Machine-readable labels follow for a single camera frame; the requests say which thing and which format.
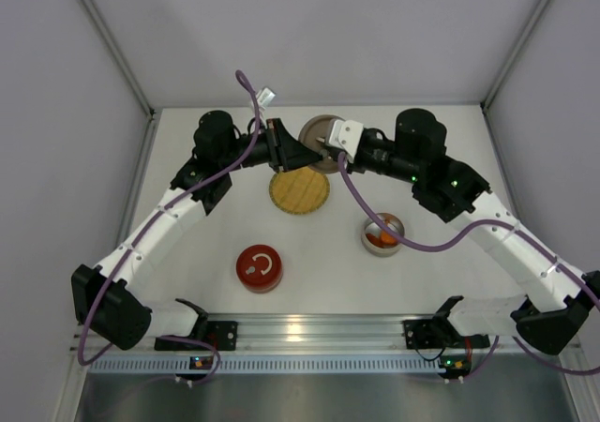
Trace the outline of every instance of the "red circular lid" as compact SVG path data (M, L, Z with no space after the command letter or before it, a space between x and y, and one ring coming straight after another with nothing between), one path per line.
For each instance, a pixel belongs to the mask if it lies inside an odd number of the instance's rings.
M235 264L237 277L248 287L263 289L276 283L281 276L281 258L269 246L245 249Z

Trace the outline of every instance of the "white table surface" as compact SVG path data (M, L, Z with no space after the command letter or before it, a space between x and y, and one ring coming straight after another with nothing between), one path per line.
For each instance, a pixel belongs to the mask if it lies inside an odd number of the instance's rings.
M296 136L313 116L324 113L383 129L393 139L398 113L408 107L270 108ZM432 106L448 128L448 155L471 164L508 204L488 131L477 106ZM193 133L211 109L167 109L143 180L134 224L156 205L190 156ZM249 108L228 111L242 130ZM207 218L187 232L164 259L144 292L148 299L186 298L209 312L305 314L416 314L435 311L451 295L510 296L518 286L470 239L443 253L402 248L391 258L367 253L359 239L366 215L338 173L328 201L317 212L292 216L281 212L268 195L273 172L263 165L232 174L233 186ZM413 200L411 186L375 173L351 175L376 211L402 219L407 237L439 244L455 232ZM275 248L283 262L283 279L268 294L253 294L235 275L239 253L254 244Z

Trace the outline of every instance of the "white enclosure wall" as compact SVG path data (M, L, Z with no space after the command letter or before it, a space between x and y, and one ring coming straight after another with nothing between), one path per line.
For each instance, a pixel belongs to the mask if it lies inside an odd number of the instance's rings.
M114 245L145 116L76 0L0 0L4 421L52 417L70 275Z
M554 0L490 113L521 217L587 271L600 267L599 53L600 0ZM596 366L592 319L581 339Z
M537 0L96 0L157 107L478 103Z

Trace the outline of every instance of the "metal edge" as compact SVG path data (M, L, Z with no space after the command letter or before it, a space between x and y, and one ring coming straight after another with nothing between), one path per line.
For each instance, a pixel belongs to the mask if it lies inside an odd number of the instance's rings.
M533 6L533 10L530 13L527 21L524 23L523 27L519 31L517 39L515 43L512 45L509 54L506 56L506 59L502 63L500 70L496 74L491 87L486 93L486 96L483 100L483 108L484 111L488 110L491 104L494 102L494 99L500 93L504 83L506 82L508 76L511 71L515 67L518 59L523 55L529 41L531 40L535 29L538 27L542 18L548 12L548 8L553 0L537 0L535 5Z
M192 356L206 357L210 353L187 355L120 355L107 354L89 369L90 374L171 374L205 373L193 369ZM439 373L440 362L427 361L418 354L247 354L221 353L217 374L326 374L326 373Z
M67 377L63 389L56 402L52 422L66 422L75 420L79 402L81 400L87 369L77 363L77 358L72 357L68 367Z
M491 145L494 150L494 157L496 157L496 162L498 163L498 167L500 168L500 177L502 178L502 183L504 184L504 188L506 189L506 193L508 194L508 200L512 207L513 214L517 217L517 219L520 219L523 223L527 224L527 220L523 219L523 212L520 210L521 205L518 202L517 191L512 185L513 182L510 179L510 173L508 172L508 168L506 167L505 155L503 153L502 148L500 147L500 143L498 142L498 137L494 132L493 124L491 123L489 113L484 109L483 103L481 105L481 112L484 116L487 134L489 135L489 139L491 140Z
M228 354L414 354L406 348L403 321L418 315L308 315L298 314L216 314L212 321L238 322L237 349ZM79 343L78 330L71 342L71 354ZM86 354L95 354L106 340L90 333ZM436 354L437 350L425 350ZM519 353L510 337L502 337L498 353ZM162 354L154 351L152 338L142 339L133 349L119 354Z
M155 113L146 125L145 132L142 138L142 145L140 147L140 153L138 160L135 165L133 178L131 180L131 186L127 192L127 198L125 208L123 210L123 216L121 217L121 223L119 224L119 230L116 236L116 245L118 246L125 241L131 230L131 224L133 223L133 217L135 215L135 209L140 199L140 193L142 192L143 178L146 175L148 168L148 162L150 160L150 154L152 153L152 147L154 140L157 137L158 123L162 111Z
M340 106L353 106L353 107L372 107L372 106L406 106L413 108L415 106L478 106L481 103L481 100L477 98L473 99L463 99L463 98L449 98L449 99L439 99L439 98L415 98L415 99L404 99L404 98L396 98L389 100L315 100L314 102L310 102L310 104L305 101L300 100L286 100L286 99L277 99L272 105L269 105L269 109L277 109L277 108L321 108L321 107L340 107ZM197 110L199 108L247 108L248 105L239 99L234 100L214 100L214 101L205 101L199 102L198 104L193 104L191 102L181 103L176 106L165 106L165 108L169 109L177 109L177 110Z
M115 37L106 24L100 10L98 9L98 5L94 0L77 0L80 6L83 9L83 12L87 15L90 23L96 30L96 33L102 43L106 47L109 55L112 60L116 64L117 68L121 72L121 75L125 79L127 86L133 93L133 96L138 101L142 111L146 114L148 118L152 117L154 114L154 110L148 101L145 93L140 86L137 78L133 74L131 67L125 56L123 55L123 51L119 47L118 43L115 40Z
M561 364L568 369L584 370L590 366L581 349L565 349L560 355ZM566 386L581 422L600 421L600 393L593 376L565 375Z

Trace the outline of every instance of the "carrot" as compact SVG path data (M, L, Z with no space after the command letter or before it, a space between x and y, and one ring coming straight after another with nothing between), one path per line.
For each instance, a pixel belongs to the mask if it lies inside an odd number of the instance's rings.
M383 244L382 240L379 237L377 237L375 234L367 233L367 239L368 239L368 242L373 244L375 247L379 247L380 249L385 248L385 245Z
M386 219L384 222L385 222L385 225L387 225L388 227L390 227L390 221L389 221L389 219ZM382 230L382 233L379 235L379 239L382 242L382 244L384 244L386 246L393 247L393 246L397 246L398 245L397 240L394 239L390 234L386 233L384 230Z

